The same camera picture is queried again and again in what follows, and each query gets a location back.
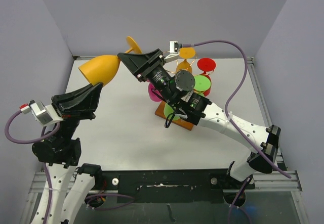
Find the orange wine glass front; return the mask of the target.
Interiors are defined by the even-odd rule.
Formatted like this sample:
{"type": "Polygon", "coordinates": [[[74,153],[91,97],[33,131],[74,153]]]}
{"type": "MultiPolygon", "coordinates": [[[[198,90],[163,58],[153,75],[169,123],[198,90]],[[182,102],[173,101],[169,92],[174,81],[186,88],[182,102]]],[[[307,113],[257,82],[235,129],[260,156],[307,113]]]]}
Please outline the orange wine glass front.
{"type": "Polygon", "coordinates": [[[192,73],[192,63],[188,62],[188,59],[192,59],[196,55],[195,49],[190,48],[181,48],[179,57],[183,59],[182,61],[176,61],[177,67],[176,67],[176,73],[181,70],[186,70],[190,73],[192,73]]]}

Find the red plastic wine glass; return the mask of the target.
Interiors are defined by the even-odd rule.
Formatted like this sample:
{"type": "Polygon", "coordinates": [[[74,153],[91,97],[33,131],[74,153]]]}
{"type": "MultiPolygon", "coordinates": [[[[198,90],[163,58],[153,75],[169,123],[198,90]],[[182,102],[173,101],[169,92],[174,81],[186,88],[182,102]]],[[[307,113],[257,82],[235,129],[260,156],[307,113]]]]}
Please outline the red plastic wine glass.
{"type": "MultiPolygon", "coordinates": [[[[216,62],[210,58],[201,58],[198,60],[197,63],[198,69],[202,71],[202,73],[199,75],[206,76],[211,81],[211,87],[212,87],[212,79],[210,75],[215,71],[216,66],[217,66],[216,62]]],[[[211,87],[209,90],[205,91],[204,93],[198,93],[198,94],[201,94],[205,97],[208,96],[211,92],[211,87]]]]}

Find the orange wine glass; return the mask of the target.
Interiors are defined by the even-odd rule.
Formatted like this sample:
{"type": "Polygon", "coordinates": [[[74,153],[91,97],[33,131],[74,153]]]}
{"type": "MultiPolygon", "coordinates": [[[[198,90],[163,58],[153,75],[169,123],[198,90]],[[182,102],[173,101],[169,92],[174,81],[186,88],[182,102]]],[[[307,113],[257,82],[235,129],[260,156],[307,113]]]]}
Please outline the orange wine glass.
{"type": "Polygon", "coordinates": [[[190,48],[181,48],[179,57],[183,59],[182,61],[176,61],[177,67],[176,67],[176,73],[181,70],[186,70],[190,73],[192,73],[192,63],[188,62],[188,59],[192,59],[196,55],[195,49],[190,48]]]}
{"type": "Polygon", "coordinates": [[[106,86],[116,76],[120,66],[117,55],[101,55],[79,66],[79,71],[91,85],[102,83],[106,86]]]}

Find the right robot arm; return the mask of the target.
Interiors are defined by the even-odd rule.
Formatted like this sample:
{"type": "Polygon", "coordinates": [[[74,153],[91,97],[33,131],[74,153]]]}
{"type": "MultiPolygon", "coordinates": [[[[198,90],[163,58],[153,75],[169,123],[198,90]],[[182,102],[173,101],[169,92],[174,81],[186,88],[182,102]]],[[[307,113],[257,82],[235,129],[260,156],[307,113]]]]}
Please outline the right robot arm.
{"type": "Polygon", "coordinates": [[[280,170],[275,165],[281,131],[278,126],[265,127],[243,120],[196,93],[194,76],[185,69],[171,76],[164,68],[166,60],[159,49],[147,54],[118,53],[117,56],[139,82],[150,82],[153,93],[173,109],[166,118],[166,128],[177,116],[218,131],[250,150],[243,160],[230,164],[225,176],[229,187],[237,188],[255,172],[280,170]]]}

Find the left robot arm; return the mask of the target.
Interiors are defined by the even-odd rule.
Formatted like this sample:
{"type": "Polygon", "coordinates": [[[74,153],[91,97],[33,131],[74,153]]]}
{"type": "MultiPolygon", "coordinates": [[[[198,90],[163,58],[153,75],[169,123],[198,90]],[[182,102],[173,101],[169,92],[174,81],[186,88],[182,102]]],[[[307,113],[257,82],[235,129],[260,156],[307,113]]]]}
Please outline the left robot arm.
{"type": "Polygon", "coordinates": [[[73,138],[82,120],[92,120],[99,104],[103,83],[88,84],[70,93],[55,95],[51,104],[30,102],[31,112],[51,132],[32,145],[33,154],[45,164],[46,183],[32,223],[73,223],[91,189],[106,183],[101,166],[78,166],[80,139],[73,138]]]}

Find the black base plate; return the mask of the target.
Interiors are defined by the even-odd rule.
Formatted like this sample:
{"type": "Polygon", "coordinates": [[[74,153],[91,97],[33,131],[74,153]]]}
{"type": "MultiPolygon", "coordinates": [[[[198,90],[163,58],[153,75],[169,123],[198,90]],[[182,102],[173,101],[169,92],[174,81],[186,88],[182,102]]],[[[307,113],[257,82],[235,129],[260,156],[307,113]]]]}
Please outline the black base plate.
{"type": "Polygon", "coordinates": [[[223,196],[235,194],[242,186],[227,174],[227,169],[121,170],[103,171],[94,191],[115,191],[135,203],[222,203],[223,196]]]}

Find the green wine glass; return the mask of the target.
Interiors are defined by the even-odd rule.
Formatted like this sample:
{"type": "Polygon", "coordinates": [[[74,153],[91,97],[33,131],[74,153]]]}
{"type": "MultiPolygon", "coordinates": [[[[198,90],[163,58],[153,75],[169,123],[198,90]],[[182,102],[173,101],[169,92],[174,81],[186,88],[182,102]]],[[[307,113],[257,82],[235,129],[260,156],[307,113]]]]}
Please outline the green wine glass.
{"type": "MultiPolygon", "coordinates": [[[[164,116],[168,117],[170,114],[173,114],[174,110],[172,109],[172,107],[168,104],[165,104],[164,106],[164,116]]],[[[179,116],[174,116],[173,121],[179,120],[180,117],[179,116]]]]}
{"type": "Polygon", "coordinates": [[[211,81],[204,75],[197,75],[194,77],[194,80],[194,91],[197,93],[204,93],[211,87],[211,81]]]}

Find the pink plastic wine glass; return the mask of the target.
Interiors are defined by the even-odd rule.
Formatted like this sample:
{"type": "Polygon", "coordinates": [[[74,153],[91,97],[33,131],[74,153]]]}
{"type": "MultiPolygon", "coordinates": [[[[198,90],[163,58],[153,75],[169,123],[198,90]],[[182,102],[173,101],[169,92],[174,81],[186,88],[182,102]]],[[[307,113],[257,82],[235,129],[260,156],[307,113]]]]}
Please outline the pink plastic wine glass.
{"type": "Polygon", "coordinates": [[[159,93],[159,91],[156,90],[156,88],[153,86],[152,83],[149,83],[149,85],[148,85],[148,94],[152,101],[154,101],[154,102],[162,101],[161,94],[159,93]]]}

